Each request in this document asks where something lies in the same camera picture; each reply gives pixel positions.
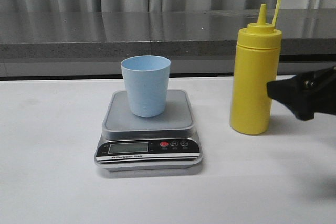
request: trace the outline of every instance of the yellow plastic bottle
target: yellow plastic bottle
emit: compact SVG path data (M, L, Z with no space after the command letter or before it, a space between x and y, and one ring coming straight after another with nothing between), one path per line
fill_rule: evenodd
M282 32L275 29L281 0L272 24L266 23L266 4L262 4L257 23L239 30L234 69L230 124L238 132L257 135L267 130L271 98L267 83L277 74Z

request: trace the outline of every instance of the cup rim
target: cup rim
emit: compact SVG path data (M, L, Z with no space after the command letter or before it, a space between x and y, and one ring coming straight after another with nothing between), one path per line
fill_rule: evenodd
M123 64L128 61L128 60L131 60L131 59L134 59L134 58L142 58L142 57L153 57L153 58L161 58L161 59L164 59L167 64L162 67L162 68L157 68L157 69L151 69L151 70L136 70L136 69L131 69L131 68L127 68L125 67ZM124 59L121 63L120 63L120 66L124 69L127 69L127 70L130 70L130 71L136 71L136 72L151 72L151 71L158 71L158 70L162 70L162 69L165 69L167 67L169 67L171 64L171 61L170 59L166 58L166 57L163 57L163 56L159 56L159 55L138 55L138 56L133 56L133 57L129 57L127 59Z

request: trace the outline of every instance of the white table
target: white table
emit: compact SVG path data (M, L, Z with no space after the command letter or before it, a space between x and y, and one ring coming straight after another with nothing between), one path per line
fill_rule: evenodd
M169 88L189 94L202 170L107 178L93 155L122 80L0 82L0 222L336 223L336 116L274 102L269 130L247 136L229 126L232 78Z

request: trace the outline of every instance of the kitchen scale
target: kitchen scale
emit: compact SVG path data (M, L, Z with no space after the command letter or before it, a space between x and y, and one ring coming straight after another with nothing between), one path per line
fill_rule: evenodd
M114 93L94 158L111 172L198 164L203 153L187 93L169 89L165 111L152 118L131 112L126 91Z

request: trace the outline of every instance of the lcd display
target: lcd display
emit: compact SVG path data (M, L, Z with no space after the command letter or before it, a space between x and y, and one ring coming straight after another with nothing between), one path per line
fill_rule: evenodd
M124 144L111 144L109 154L122 153L122 152L147 152L148 143L124 143Z

